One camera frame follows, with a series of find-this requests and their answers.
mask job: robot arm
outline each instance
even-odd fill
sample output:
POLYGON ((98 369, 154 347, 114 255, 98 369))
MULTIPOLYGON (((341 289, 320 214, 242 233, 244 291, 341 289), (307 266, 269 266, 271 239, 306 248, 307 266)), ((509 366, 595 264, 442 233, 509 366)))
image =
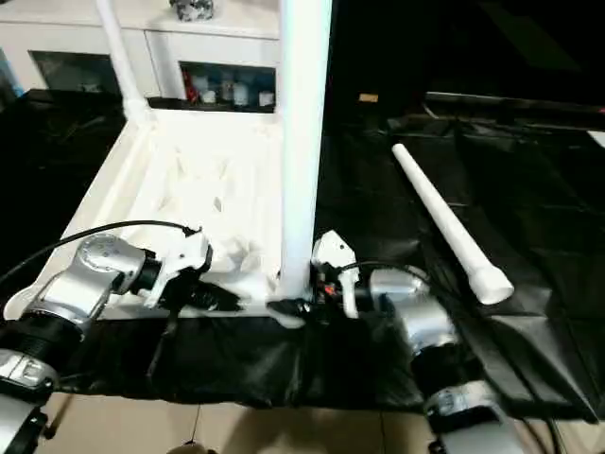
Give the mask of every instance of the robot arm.
POLYGON ((82 241, 70 266, 0 334, 0 454, 35 450, 47 421, 40 408, 110 295, 145 293, 155 306, 180 271, 206 271, 211 251, 202 233, 185 238, 162 262, 113 235, 82 241))
POLYGON ((429 451, 479 454, 488 446, 493 454, 523 454, 516 430, 484 379, 479 359, 464 345, 420 275, 421 271, 376 270, 369 287, 374 309, 393 312, 409 349, 410 370, 437 437, 429 451))

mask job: black surface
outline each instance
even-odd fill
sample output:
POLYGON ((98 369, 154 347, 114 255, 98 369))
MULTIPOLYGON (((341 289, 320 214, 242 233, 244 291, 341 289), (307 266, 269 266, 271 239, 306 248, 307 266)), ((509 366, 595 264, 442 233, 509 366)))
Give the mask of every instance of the black surface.
POLYGON ((601 5, 335 0, 327 105, 337 121, 409 112, 426 91, 605 106, 601 5), (360 94, 378 95, 360 102, 360 94))
MULTIPOLYGON (((124 125, 116 101, 31 91, 0 113, 0 274, 61 236, 124 125)), ((44 262, 0 288, 0 303, 29 285, 44 262)))
MULTIPOLYGON (((93 109, 82 104, 75 110, 61 102, 34 106, 51 112, 52 121, 64 128, 93 109)), ((122 125, 119 113, 113 114, 119 106, 95 109, 105 120, 96 133, 83 132, 81 144, 105 150, 122 125)), ((42 114, 35 110, 27 115, 35 119, 42 114)), ((65 142, 57 143, 55 137, 63 137, 64 131, 50 133, 43 122, 34 128, 31 119, 29 124, 27 149, 63 150, 65 142)), ((16 128, 3 128, 4 138, 20 136, 16 128)), ((510 300, 479 310, 538 388, 550 414, 590 418, 595 411, 605 417, 603 150, 584 132, 435 120, 407 124, 399 136, 360 127, 340 127, 325 136, 316 236, 336 229, 359 259, 416 264, 464 295, 460 301, 445 301, 446 308, 516 415, 541 412, 470 310, 477 303, 465 276, 390 155, 390 145, 398 139, 516 286, 510 300)), ((19 169, 12 172, 14 177, 44 192, 48 184, 38 185, 40 180, 33 177, 46 155, 39 151, 26 159, 17 147, 9 155, 19 169)), ((71 175, 66 170, 70 157, 65 154, 67 164, 57 161, 47 180, 56 181, 51 174, 71 175)), ((78 162, 90 181, 100 160, 94 165, 78 162)), ((11 217, 16 219, 10 236, 16 255, 24 244, 33 248, 27 241, 32 217, 45 221, 45 235, 54 229, 57 236, 62 230, 84 191, 76 195, 74 189, 83 180, 68 180, 51 186, 57 192, 45 194, 47 206, 38 203, 26 209, 28 217, 11 217), (57 215, 67 211, 63 218, 57 215)), ((25 210, 19 204, 7 209, 25 210)), ((2 261, 6 267, 11 262, 2 261)), ((327 326, 309 323, 298 330, 286 330, 272 319, 181 320, 149 374, 164 324, 97 323, 63 377, 62 389, 254 407, 409 410, 421 403, 388 317, 335 320, 327 326)))

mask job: black plastic sheet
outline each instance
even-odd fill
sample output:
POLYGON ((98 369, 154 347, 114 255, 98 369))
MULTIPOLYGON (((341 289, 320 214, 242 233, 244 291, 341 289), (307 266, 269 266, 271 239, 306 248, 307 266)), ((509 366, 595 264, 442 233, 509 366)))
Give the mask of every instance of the black plastic sheet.
MULTIPOLYGON (((78 118, 73 104, 65 106, 53 113, 55 121, 58 115, 78 118)), ((91 135, 96 147, 103 140, 104 147, 110 146, 121 128, 116 105, 103 109, 108 129, 101 134, 105 138, 91 135)), ((44 133, 38 134, 29 139, 29 147, 35 140, 44 146, 44 133)), ((19 160, 16 151, 11 159, 19 160)), ((44 157, 35 160, 42 163, 44 157)), ((88 178, 99 165, 88 164, 88 178)), ((316 236, 336 229, 358 258, 417 265, 462 295, 444 301, 446 308, 512 414, 544 416, 546 410, 553 417, 590 419, 596 413, 605 418, 605 355, 600 348, 605 335, 605 201, 599 172, 604 166, 601 147, 579 131, 438 120, 409 124, 399 134, 340 127, 324 137, 316 236), (505 270, 516 286, 510 300, 478 305, 391 157, 396 140, 407 145, 487 256, 505 270), (489 324, 477 318, 477 311, 489 324), (537 388, 544 408, 503 360, 493 333, 537 388)), ((58 163, 53 168, 53 175, 65 175, 58 163)), ((20 171, 24 181, 44 190, 30 170, 20 171)), ((67 186, 67 181, 60 186, 65 194, 67 186)), ((67 205, 61 194, 55 196, 59 213, 67 205)), ((68 219, 45 221, 61 230, 68 219)), ((29 222, 24 219, 21 225, 29 222)), ((27 244, 26 232, 14 231, 11 242, 27 244)), ((2 265, 9 264, 3 259, 2 265)), ((297 330, 264 318, 180 320, 175 338, 158 350, 164 328, 165 320, 97 323, 61 388, 182 403, 234 401, 259 408, 417 410, 421 404, 406 367, 406 350, 384 315, 327 325, 310 322, 297 330)))

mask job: white cabinet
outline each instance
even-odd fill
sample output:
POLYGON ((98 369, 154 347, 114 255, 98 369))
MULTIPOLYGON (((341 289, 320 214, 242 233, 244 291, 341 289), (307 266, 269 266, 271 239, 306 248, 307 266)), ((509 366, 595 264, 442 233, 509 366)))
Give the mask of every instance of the white cabinet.
MULTIPOLYGON (((216 2, 215 17, 195 22, 179 21, 168 0, 113 2, 144 96, 191 100, 192 84, 183 80, 184 65, 186 79, 207 78, 210 85, 224 87, 237 84, 239 100, 246 101, 247 96, 253 112, 263 111, 254 106, 275 103, 279 0, 221 0, 216 2), (222 80, 217 82, 219 73, 222 80)), ((94 0, 0 4, 0 48, 25 91, 116 92, 94 0)), ((223 95, 216 90, 217 105, 223 102, 218 107, 229 109, 223 95)))
MULTIPOLYGON (((145 96, 158 96, 145 32, 126 29, 123 35, 139 89, 145 96)), ((3 23, 0 48, 25 91, 115 92, 109 47, 100 26, 3 23)))
POLYGON ((230 83, 244 85, 250 105, 258 105, 259 93, 274 97, 277 40, 163 31, 146 31, 146 36, 164 97, 191 100, 188 78, 205 79, 203 83, 210 83, 208 88, 216 92, 216 98, 222 97, 222 88, 230 83), (213 89, 212 84, 219 86, 213 89))

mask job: white pvc pipe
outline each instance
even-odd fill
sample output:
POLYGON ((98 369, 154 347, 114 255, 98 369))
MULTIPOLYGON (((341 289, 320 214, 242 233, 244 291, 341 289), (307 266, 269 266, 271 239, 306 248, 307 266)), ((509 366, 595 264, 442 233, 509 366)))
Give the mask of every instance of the white pvc pipe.
POLYGON ((509 298, 514 292, 514 287, 507 276, 495 267, 477 246, 406 147, 396 144, 392 151, 460 265, 468 274, 469 284, 477 299, 484 305, 493 305, 509 298))
POLYGON ((302 296, 308 287, 331 17, 331 0, 281 2, 283 297, 302 296))
POLYGON ((124 114, 128 119, 147 120, 150 108, 145 98, 139 92, 130 66, 130 60, 124 46, 122 30, 115 17, 112 0, 96 0, 96 8, 101 16, 101 23, 105 29, 113 71, 117 77, 122 92, 124 114))

